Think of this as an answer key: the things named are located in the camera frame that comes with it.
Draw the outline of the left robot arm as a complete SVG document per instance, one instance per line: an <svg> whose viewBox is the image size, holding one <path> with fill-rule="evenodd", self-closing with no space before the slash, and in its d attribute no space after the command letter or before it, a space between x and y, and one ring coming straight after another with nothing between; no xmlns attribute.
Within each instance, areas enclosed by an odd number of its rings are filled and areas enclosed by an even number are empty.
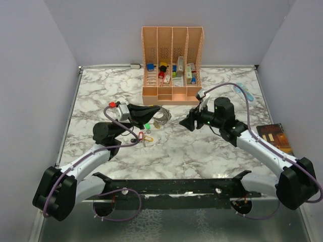
<svg viewBox="0 0 323 242"><path fill-rule="evenodd" d="M62 221L77 203L92 196L108 198L112 187L96 175L87 176L114 158L121 148L137 145L139 137L132 128L144 129L159 110L158 105L109 103L103 110L109 121L93 127L92 148L61 168L47 168L32 200L33 206L42 211L44 218Z"/></svg>

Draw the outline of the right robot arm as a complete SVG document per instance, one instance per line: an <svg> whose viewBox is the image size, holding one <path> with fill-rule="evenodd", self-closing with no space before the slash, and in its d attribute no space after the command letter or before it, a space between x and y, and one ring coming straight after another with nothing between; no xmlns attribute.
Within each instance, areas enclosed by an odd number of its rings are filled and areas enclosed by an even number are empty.
<svg viewBox="0 0 323 242"><path fill-rule="evenodd" d="M237 197L249 192L262 193L278 198L285 207L295 210L319 191L312 162L305 157L297 159L251 132L235 118L234 106L228 98L217 98L214 111L209 111L204 101L200 102L180 125L190 131L204 125L217 128L225 141L251 154L274 173L274 176L264 176L247 172L232 184L232 192Z"/></svg>

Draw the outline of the metal keyring with yellow grip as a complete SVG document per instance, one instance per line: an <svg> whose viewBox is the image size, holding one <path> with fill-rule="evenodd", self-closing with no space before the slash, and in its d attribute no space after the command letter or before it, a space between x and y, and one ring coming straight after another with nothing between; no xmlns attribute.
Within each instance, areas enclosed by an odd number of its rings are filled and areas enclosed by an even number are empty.
<svg viewBox="0 0 323 242"><path fill-rule="evenodd" d="M160 112L163 114L161 117L154 117L154 121L159 125L165 125L172 117L170 111L164 107L160 107Z"/></svg>

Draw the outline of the green key tag with key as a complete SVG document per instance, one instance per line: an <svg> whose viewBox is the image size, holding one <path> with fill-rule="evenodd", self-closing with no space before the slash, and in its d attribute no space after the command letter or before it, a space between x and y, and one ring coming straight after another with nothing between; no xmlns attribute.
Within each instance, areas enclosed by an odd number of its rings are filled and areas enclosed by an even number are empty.
<svg viewBox="0 0 323 242"><path fill-rule="evenodd" d="M149 123L146 123L146 124L144 125L144 127L145 127L145 133L146 133L146 134L150 134L150 133L151 133L151 127L150 127L150 124L149 124Z"/></svg>

